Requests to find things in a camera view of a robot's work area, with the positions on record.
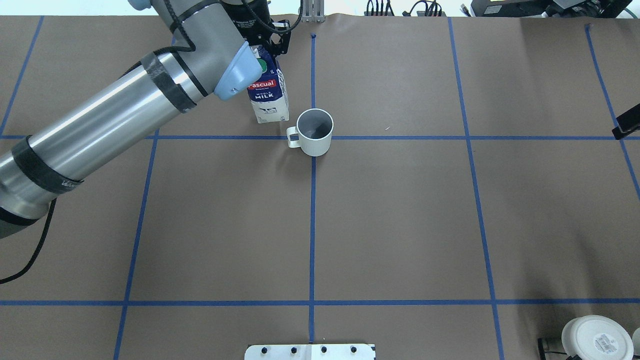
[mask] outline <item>red label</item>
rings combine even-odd
[[[255,89],[263,89],[263,88],[273,88],[275,87],[276,79],[271,79],[269,81],[256,81],[253,84],[249,85],[247,89],[255,90]]]

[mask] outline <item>white background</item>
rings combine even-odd
[[[460,4],[471,8],[471,0],[438,0],[447,16],[464,16]],[[396,16],[408,11],[415,0],[392,0]],[[272,15],[297,13],[300,0],[271,0],[269,10]],[[324,12],[363,15],[366,0],[325,0]],[[423,10],[424,5],[416,6]],[[633,0],[628,9],[640,16],[640,0]],[[136,11],[127,0],[0,0],[0,15],[155,15],[153,9]],[[626,12],[619,17],[631,18]]]

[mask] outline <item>mug handle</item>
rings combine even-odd
[[[287,129],[287,142],[289,143],[290,148],[300,147],[300,140],[291,140],[291,135],[295,134],[298,134],[298,130],[295,126]]]

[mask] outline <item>white metal plate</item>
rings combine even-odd
[[[252,345],[244,360],[375,360],[373,344]]]

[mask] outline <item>mug rim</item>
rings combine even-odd
[[[319,139],[312,139],[309,138],[307,136],[305,136],[303,133],[300,133],[300,127],[298,126],[298,124],[300,123],[300,118],[302,118],[302,115],[304,115],[306,112],[308,111],[312,111],[312,110],[320,110],[321,112],[327,114],[329,116],[329,120],[331,120],[331,131],[329,131],[329,133],[327,135],[324,135],[323,137],[319,138]],[[326,139],[327,136],[330,136],[331,134],[333,134],[333,116],[331,116],[331,114],[329,114],[326,110],[321,109],[321,108],[311,108],[311,109],[306,109],[305,111],[303,111],[299,116],[298,119],[296,120],[296,130],[298,132],[298,136],[302,136],[303,138],[310,140],[310,141],[320,141],[322,139]]]

